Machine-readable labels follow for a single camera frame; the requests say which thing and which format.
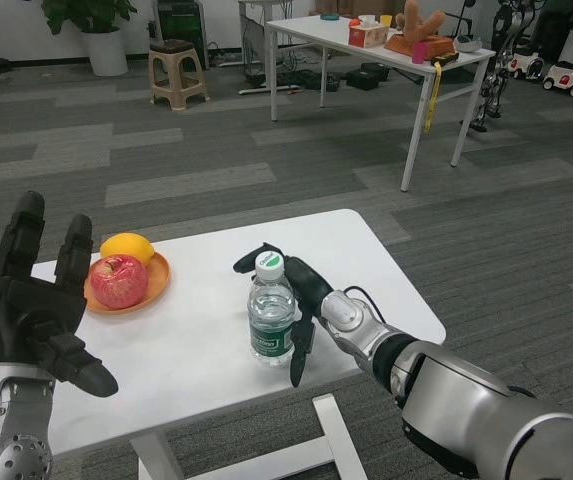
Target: lemon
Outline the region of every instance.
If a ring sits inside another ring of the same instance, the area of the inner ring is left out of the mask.
[[[155,254],[155,249],[151,243],[141,235],[136,233],[118,233],[106,240],[99,249],[102,258],[111,255],[130,255],[148,265],[150,259]]]

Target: fruit plate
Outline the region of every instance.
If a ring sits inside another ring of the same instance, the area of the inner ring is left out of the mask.
[[[90,266],[89,272],[93,271],[97,262]],[[91,312],[101,313],[102,315],[120,315],[122,313],[134,312],[154,302],[157,297],[164,293],[164,290],[166,290],[166,287],[168,286],[168,282],[170,282],[170,265],[163,255],[155,253],[155,255],[150,259],[150,262],[148,262],[148,266],[146,268],[148,269],[148,289],[146,290],[144,299],[137,305],[133,305],[128,308],[114,309],[100,303],[99,300],[95,298],[93,289],[90,286],[89,275],[88,278],[86,278],[86,282],[84,282],[84,297],[88,300],[86,308]]]

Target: black box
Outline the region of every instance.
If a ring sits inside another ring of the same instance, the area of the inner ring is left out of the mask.
[[[379,76],[380,82],[388,80],[388,72],[390,72],[390,68],[383,63],[362,63],[362,70],[364,72],[376,73]]]
[[[352,70],[346,74],[346,85],[360,90],[372,90],[379,87],[379,76],[373,72]]]

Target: plastic stool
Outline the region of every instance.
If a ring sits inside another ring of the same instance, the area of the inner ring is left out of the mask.
[[[184,72],[183,61],[192,59],[195,63],[197,79],[188,77]],[[166,65],[168,79],[162,82],[155,76],[155,60]],[[206,101],[210,100],[204,72],[199,63],[199,57],[192,43],[184,40],[166,40],[164,43],[153,43],[148,54],[148,76],[150,89],[153,94],[151,103],[157,97],[166,97],[174,112],[186,109],[186,99],[193,95],[203,95]]]

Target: robot finger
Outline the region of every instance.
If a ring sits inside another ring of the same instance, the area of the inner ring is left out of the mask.
[[[43,231],[44,197],[28,191],[19,199],[0,241],[0,277],[30,278]]]
[[[93,249],[93,225],[86,215],[73,218],[66,240],[59,249],[55,267],[55,284],[69,293],[83,296],[84,281],[88,276],[90,255]]]

